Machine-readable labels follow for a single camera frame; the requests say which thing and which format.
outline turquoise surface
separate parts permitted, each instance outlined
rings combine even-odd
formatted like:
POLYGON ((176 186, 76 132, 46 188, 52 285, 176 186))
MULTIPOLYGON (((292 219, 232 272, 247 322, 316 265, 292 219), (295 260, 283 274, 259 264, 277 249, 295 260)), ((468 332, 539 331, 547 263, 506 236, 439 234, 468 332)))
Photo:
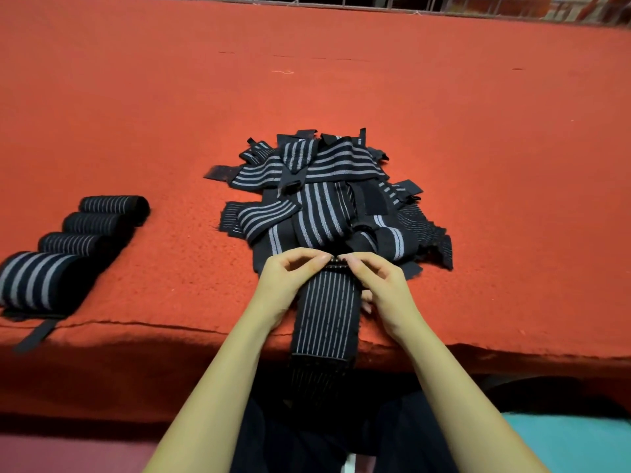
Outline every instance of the turquoise surface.
POLYGON ((506 413, 552 473, 631 473, 631 422, 506 413))

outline red table surface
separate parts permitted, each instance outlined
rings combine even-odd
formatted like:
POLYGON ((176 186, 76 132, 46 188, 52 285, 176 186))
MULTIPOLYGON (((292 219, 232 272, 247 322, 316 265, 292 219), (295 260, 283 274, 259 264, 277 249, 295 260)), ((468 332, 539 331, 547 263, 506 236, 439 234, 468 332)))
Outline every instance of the red table surface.
MULTIPOLYGON (((0 321, 0 405, 172 415, 175 400, 139 413, 138 392, 99 394, 105 406, 86 393, 144 381, 185 398, 257 279, 246 243, 217 225, 227 200, 260 197, 202 176, 238 164, 250 136, 308 128, 367 127, 392 180, 423 188, 455 269, 426 266, 409 285, 471 371, 631 377, 630 51, 628 31, 541 23, 0 0, 0 258, 35 250, 84 196, 152 205, 44 345, 14 357, 36 324, 0 321)), ((291 332, 289 317, 264 357, 286 357, 291 332)), ((370 319, 358 366, 409 368, 370 319)))

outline hand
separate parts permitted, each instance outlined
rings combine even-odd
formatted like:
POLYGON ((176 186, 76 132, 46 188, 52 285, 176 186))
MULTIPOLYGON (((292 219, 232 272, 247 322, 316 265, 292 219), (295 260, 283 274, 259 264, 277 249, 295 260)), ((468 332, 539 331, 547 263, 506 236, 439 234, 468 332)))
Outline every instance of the hand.
POLYGON ((298 289, 322 270, 331 257, 321 250, 298 247, 268 258, 244 315, 253 315, 270 330, 277 327, 298 289))
POLYGON ((355 277, 369 289, 362 292, 362 308, 368 310, 366 304, 374 303, 388 335, 401 343, 409 326, 423 321, 401 268, 372 252, 339 257, 348 262, 355 277))

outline wire rack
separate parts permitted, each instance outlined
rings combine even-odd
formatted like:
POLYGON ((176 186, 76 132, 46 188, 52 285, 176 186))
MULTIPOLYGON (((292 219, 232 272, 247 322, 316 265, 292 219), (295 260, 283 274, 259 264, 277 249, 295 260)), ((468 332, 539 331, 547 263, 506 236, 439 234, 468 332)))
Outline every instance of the wire rack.
POLYGON ((540 20, 631 29, 631 0, 220 0, 370 11, 540 20))

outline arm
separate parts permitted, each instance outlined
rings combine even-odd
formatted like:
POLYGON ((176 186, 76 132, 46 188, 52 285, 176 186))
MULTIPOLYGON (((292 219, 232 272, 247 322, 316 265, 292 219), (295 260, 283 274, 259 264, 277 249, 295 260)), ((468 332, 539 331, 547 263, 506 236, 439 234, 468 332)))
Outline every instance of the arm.
POLYGON ((373 253, 344 255, 370 289, 386 332, 414 370, 462 473, 545 473, 548 469, 487 399, 418 312, 403 271, 373 253))
POLYGON ((297 248, 265 263, 252 300, 160 441, 144 473, 227 473, 269 332, 300 286, 331 259, 297 248))

